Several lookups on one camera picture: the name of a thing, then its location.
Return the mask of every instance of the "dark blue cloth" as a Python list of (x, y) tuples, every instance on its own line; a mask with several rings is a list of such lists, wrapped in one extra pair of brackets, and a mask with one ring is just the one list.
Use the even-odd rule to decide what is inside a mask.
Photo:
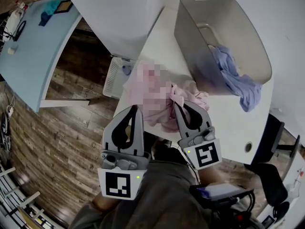
[(246, 74), (238, 75), (234, 57), (228, 48), (218, 46), (212, 49), (212, 54), (231, 93), (240, 96), (240, 105), (243, 110), (245, 112), (253, 110), (261, 99), (262, 85)]

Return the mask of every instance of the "gray plastic basket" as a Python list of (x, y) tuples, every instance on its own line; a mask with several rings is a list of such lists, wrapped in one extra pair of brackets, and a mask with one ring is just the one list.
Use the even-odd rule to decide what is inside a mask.
[(180, 0), (174, 35), (201, 91), (231, 94), (208, 45), (228, 47), (240, 74), (261, 84), (271, 79), (264, 46), (236, 0)]

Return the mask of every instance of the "wooden floor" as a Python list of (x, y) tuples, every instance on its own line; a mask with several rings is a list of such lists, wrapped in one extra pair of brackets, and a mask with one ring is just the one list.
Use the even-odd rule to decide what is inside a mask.
[[(35, 114), (16, 97), (10, 120), (10, 161), (16, 167), (12, 174), (27, 194), (40, 191), (36, 204), (64, 226), (100, 191), (97, 168), (103, 129), (118, 103), (102, 95), (110, 61), (98, 39), (74, 33), (47, 98), (90, 98), (91, 104), (40, 109)], [(0, 88), (3, 94), (4, 84)], [(6, 92), (11, 100), (8, 87)]]

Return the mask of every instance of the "pink garment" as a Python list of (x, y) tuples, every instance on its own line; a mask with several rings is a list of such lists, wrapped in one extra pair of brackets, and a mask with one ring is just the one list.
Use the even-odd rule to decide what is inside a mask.
[(160, 123), (165, 132), (177, 132), (179, 129), (173, 103), (183, 107), (184, 100), (188, 100), (207, 111), (209, 106), (205, 99), (208, 93), (199, 92), (196, 82), (190, 80), (180, 88), (168, 81), (166, 75), (160, 66), (141, 61), (124, 89), (130, 104), (136, 104), (142, 110), (144, 121), (151, 126)]

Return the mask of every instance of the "clothing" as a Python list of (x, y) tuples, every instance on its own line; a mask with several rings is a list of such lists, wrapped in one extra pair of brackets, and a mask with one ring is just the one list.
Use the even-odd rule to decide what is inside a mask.
[(167, 72), (160, 66), (139, 62), (128, 81), (124, 84), (130, 104), (142, 110), (144, 121), (155, 126), (160, 123), (165, 132), (178, 132), (173, 103), (183, 107), (184, 101), (196, 103), (208, 110), (207, 93), (199, 92), (196, 82), (185, 81), (182, 88), (168, 80)]
[(234, 57), (228, 48), (218, 46), (211, 51), (231, 93), (241, 97), (240, 105), (243, 110), (245, 112), (253, 110), (261, 99), (262, 85), (246, 74), (238, 75)]
[[(69, 229), (220, 229), (226, 228), (218, 216), (203, 209), (189, 193), (195, 184), (188, 166), (152, 161), (135, 200), (123, 200), (113, 211), (101, 213), (85, 204)], [(242, 211), (241, 205), (235, 210)], [(249, 229), (263, 229), (251, 219)]]

